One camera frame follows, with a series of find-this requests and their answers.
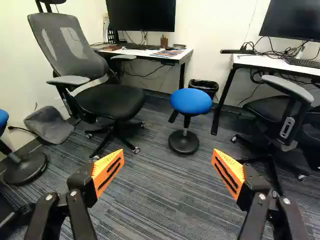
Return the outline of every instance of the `mesh backrest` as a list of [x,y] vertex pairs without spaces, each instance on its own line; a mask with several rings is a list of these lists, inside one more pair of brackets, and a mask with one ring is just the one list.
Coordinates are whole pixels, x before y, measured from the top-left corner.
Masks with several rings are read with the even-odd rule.
[[91,49],[75,16],[34,13],[28,15],[28,21],[41,50],[59,76],[94,80],[109,72],[106,60]]

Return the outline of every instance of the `chair caster wheel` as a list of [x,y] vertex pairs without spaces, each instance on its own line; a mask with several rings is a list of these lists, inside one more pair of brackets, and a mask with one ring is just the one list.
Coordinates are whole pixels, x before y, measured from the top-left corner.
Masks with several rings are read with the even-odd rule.
[[87,139],[91,139],[93,136],[92,136],[91,133],[87,133],[87,134],[85,135],[85,137],[86,137]]
[[236,136],[233,136],[233,137],[230,139],[230,141],[235,144],[235,143],[237,142],[237,137],[236,137]]
[[138,153],[140,153],[140,148],[138,148],[137,146],[132,150],[132,152],[134,153],[134,154],[138,154]]
[[299,175],[298,175],[298,180],[299,180],[300,182],[303,182],[304,180],[307,179],[307,177],[308,177],[308,176],[306,176],[306,175],[299,174]]
[[93,158],[91,158],[92,161],[98,161],[100,157],[98,155],[95,155]]

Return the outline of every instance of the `keyboard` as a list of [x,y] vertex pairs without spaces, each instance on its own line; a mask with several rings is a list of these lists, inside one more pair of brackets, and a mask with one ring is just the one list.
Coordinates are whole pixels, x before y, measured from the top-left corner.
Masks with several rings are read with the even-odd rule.
[[290,64],[290,65],[320,69],[320,62],[317,62],[317,61],[296,59],[293,57],[284,57],[283,59],[287,64]]
[[125,47],[126,49],[135,49],[135,50],[159,50],[161,46],[157,45],[142,45],[142,44],[135,44],[135,43],[121,43],[122,47]]

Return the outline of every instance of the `blue stool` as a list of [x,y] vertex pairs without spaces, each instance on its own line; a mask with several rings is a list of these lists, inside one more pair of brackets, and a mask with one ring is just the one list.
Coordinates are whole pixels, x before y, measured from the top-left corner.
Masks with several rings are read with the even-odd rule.
[[[8,119],[9,114],[0,109],[0,137],[6,129]],[[13,161],[12,163],[8,162],[3,175],[3,180],[8,185],[20,186],[26,184],[46,169],[48,158],[43,152],[34,151],[21,159],[2,140],[0,140],[0,151]]]
[[174,111],[169,119],[173,123],[178,114],[184,115],[183,130],[173,132],[169,137],[169,147],[179,154],[193,154],[199,148],[199,139],[188,131],[191,117],[207,113],[212,106],[212,99],[204,91],[183,88],[175,91],[170,98]]

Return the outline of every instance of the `desk leg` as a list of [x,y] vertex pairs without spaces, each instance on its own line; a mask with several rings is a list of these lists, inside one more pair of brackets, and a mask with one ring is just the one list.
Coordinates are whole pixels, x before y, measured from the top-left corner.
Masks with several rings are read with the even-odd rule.
[[183,89],[185,87],[185,68],[186,68],[186,64],[185,63],[181,64],[179,89]]
[[231,86],[231,82],[234,79],[235,73],[237,69],[235,67],[232,67],[228,76],[228,79],[226,80],[220,101],[218,103],[218,106],[214,110],[214,116],[213,116],[213,121],[212,121],[212,127],[211,127],[211,134],[212,135],[217,135],[218,134],[218,126],[219,126],[219,118],[220,118],[220,112],[221,109],[225,103],[229,88]]

